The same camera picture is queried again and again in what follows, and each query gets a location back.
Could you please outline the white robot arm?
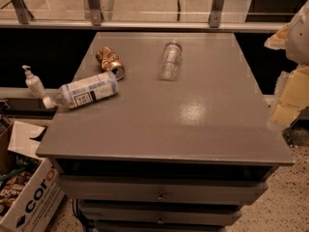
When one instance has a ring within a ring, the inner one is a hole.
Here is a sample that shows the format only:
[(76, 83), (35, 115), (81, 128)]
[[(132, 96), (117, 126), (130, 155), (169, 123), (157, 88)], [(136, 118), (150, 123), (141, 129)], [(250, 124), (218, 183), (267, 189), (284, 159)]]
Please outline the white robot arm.
[(309, 1), (289, 23), (265, 41), (265, 47), (284, 49), (286, 57), (297, 63), (295, 70), (281, 72), (276, 81), (267, 126), (279, 131), (289, 127), (309, 106)]

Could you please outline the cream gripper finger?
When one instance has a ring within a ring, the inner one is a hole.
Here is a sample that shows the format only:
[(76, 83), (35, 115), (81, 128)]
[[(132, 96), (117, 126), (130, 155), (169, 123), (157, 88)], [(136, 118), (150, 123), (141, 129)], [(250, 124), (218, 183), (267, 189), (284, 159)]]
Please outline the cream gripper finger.
[(288, 127), (309, 105), (309, 67), (298, 65), (292, 72), (281, 72), (274, 89), (267, 127), (282, 130)]
[(280, 28), (275, 34), (267, 38), (267, 40), (264, 43), (264, 47), (273, 50), (285, 49), (289, 26), (290, 24), (287, 23), (282, 28)]

